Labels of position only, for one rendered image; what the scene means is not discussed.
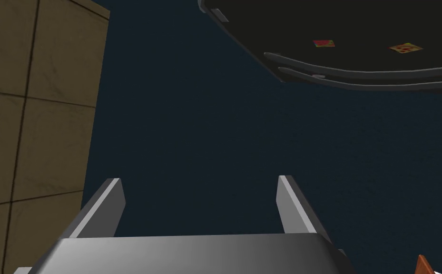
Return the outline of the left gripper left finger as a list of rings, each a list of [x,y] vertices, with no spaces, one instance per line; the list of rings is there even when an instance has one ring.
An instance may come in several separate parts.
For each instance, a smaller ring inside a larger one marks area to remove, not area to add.
[[[113,237],[125,204],[121,179],[107,179],[86,202],[59,239]]]

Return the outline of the orange pointed shape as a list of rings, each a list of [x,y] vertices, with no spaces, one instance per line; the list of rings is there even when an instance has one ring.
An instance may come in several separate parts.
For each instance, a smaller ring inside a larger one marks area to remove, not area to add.
[[[426,257],[422,254],[418,255],[417,264],[414,274],[436,274],[431,268]]]

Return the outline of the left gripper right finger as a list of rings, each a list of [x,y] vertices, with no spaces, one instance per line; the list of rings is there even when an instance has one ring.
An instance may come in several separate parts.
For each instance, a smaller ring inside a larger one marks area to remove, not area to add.
[[[331,242],[317,214],[292,176],[278,177],[275,200],[286,234],[316,233]]]

